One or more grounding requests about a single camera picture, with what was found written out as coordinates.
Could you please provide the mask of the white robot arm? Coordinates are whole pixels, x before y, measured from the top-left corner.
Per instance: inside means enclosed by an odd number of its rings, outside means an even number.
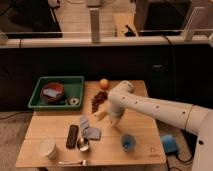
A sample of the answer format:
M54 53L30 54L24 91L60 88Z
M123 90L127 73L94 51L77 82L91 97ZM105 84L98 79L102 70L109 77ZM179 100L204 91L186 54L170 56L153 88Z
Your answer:
M108 93L107 113L117 125L130 109L197 136L192 171L213 169L213 109L175 101L138 96L129 81L121 81Z

